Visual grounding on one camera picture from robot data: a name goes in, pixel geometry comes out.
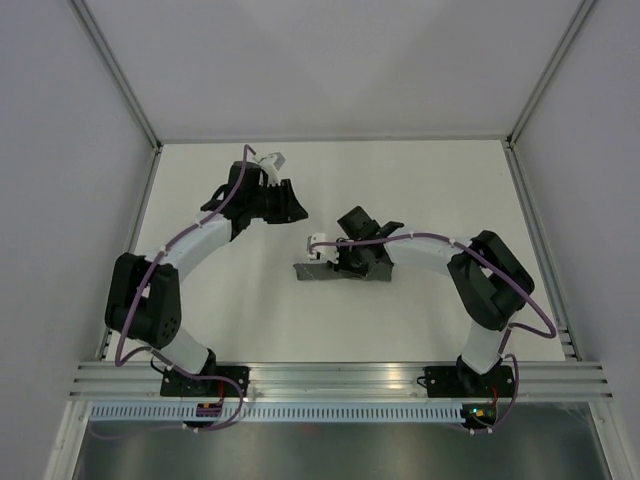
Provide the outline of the grey cloth napkin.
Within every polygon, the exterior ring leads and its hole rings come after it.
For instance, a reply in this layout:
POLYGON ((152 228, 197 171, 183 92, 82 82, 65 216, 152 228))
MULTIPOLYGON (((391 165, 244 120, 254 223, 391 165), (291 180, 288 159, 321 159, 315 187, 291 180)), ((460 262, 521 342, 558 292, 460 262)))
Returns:
POLYGON ((345 279, 390 282, 394 266, 387 263, 377 263, 366 267, 360 273, 339 269, 337 265, 331 262, 295 263, 293 268, 298 281, 335 281, 345 279))

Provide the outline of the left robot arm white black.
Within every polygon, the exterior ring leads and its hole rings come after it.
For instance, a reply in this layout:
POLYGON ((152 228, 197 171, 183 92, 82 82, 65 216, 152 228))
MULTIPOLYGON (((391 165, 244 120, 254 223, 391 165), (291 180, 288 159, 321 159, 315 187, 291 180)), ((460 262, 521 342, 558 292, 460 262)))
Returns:
POLYGON ((114 265, 105 324, 121 340, 166 362, 164 396, 241 396, 240 381, 222 381, 215 353, 182 324, 181 283, 207 257, 235 240, 251 222, 290 224, 307 218, 281 153, 236 161, 229 177, 201 206, 196 220, 149 255, 124 253, 114 265))

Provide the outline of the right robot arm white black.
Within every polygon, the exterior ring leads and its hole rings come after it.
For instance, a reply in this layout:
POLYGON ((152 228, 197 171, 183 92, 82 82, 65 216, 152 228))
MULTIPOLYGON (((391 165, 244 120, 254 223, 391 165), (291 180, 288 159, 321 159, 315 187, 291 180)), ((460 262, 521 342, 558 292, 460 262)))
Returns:
POLYGON ((396 266, 420 267, 450 278, 471 326, 456 360, 456 381, 469 397, 513 393, 500 348, 512 317, 525 305, 535 283, 494 232, 464 240, 420 237, 401 222, 384 225, 356 206, 337 220, 346 234, 327 262, 337 279, 389 282, 396 266))

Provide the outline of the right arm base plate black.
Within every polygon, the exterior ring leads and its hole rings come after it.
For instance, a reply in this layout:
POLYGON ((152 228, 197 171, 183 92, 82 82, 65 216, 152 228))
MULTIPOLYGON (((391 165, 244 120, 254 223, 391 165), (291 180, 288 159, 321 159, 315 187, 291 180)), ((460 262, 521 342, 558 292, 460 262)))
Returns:
POLYGON ((428 365, 420 380, 429 398, 435 399, 493 399, 494 395, 511 398, 515 376, 511 367, 498 365, 484 375, 467 367, 428 365))

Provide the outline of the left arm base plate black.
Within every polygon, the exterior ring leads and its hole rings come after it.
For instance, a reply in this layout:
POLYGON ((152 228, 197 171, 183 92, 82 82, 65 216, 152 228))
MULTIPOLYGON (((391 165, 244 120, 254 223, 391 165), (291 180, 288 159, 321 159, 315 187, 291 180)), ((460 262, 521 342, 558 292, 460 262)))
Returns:
POLYGON ((165 370, 160 396, 167 398, 244 397, 250 383, 249 373, 249 367, 244 365, 218 365, 216 367, 214 375, 225 377, 237 384, 241 390, 241 394, 239 394, 233 385, 225 381, 194 380, 173 370, 165 370))

